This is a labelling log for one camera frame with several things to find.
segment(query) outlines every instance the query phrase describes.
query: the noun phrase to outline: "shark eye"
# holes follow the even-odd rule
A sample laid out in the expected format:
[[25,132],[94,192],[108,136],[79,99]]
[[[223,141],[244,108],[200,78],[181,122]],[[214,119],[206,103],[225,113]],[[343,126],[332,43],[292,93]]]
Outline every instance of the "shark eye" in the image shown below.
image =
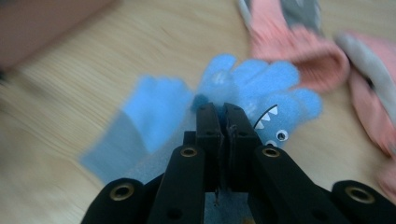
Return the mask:
[[276,133],[276,138],[277,138],[277,140],[283,142],[283,141],[288,140],[289,134],[288,134],[288,132],[286,132],[285,130],[279,130],[279,131]]
[[277,143],[274,142],[273,140],[269,140],[265,143],[266,146],[273,146],[273,147],[277,147]]

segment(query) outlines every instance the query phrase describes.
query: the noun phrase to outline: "blue glove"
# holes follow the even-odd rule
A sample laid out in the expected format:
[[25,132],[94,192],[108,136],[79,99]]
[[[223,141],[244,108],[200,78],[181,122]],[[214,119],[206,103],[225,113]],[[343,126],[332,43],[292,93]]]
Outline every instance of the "blue glove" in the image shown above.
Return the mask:
[[[141,77],[104,136],[82,155],[81,163],[104,183],[131,177],[135,167],[143,160],[155,158],[153,154],[163,147],[172,150],[181,145],[180,126],[189,113],[192,97],[192,91],[181,79]],[[156,162],[162,166],[155,167],[155,171],[163,172],[167,162]],[[145,171],[142,178],[153,178],[155,174]]]
[[223,104],[242,107],[264,144],[282,147],[290,134],[321,112],[319,96],[299,84],[297,69],[288,62],[268,64],[246,60],[234,67],[236,58],[220,54],[206,68],[192,109],[212,102],[220,114]]

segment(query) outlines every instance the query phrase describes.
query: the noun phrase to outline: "child's glove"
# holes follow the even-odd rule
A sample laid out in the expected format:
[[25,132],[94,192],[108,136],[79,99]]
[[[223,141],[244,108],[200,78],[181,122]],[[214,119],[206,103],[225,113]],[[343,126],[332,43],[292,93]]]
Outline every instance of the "child's glove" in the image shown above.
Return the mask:
[[242,107],[264,144],[277,147],[302,124],[321,112],[321,101],[299,83],[296,68],[287,62],[268,64],[246,60],[234,67],[229,54],[215,57],[206,68],[192,108],[212,102],[219,111],[224,103]]
[[293,63],[301,73],[300,86],[318,92],[331,91],[347,80],[345,53],[312,29],[319,23],[317,1],[240,0],[239,6],[253,58]]
[[173,140],[192,97],[181,79],[141,77],[104,136],[82,156],[81,163],[105,183],[129,176],[138,163]]
[[335,42],[353,65],[349,86],[361,124],[396,158],[396,44],[354,32],[340,33]]

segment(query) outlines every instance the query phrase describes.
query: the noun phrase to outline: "shark teeth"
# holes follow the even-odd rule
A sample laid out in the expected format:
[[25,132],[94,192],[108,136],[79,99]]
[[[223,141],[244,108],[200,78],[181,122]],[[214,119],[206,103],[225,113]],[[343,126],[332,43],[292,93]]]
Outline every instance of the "shark teeth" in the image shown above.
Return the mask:
[[264,129],[264,122],[270,121],[271,117],[270,114],[277,115],[277,105],[271,106],[256,122],[254,125],[254,129]]

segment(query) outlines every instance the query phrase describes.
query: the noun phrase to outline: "wooden table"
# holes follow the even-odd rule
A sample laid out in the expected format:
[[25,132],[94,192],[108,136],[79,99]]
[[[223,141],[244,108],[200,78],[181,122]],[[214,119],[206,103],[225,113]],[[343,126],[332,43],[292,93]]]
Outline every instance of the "wooden table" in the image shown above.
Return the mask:
[[[324,34],[355,29],[396,41],[396,1],[322,0]],[[0,89],[2,223],[79,223],[100,181],[78,163],[140,74],[191,88],[218,53],[245,60],[249,36],[235,1],[120,1],[9,73]],[[320,119],[285,149],[315,183],[354,179],[380,190],[387,160],[368,139],[347,85],[323,94]]]

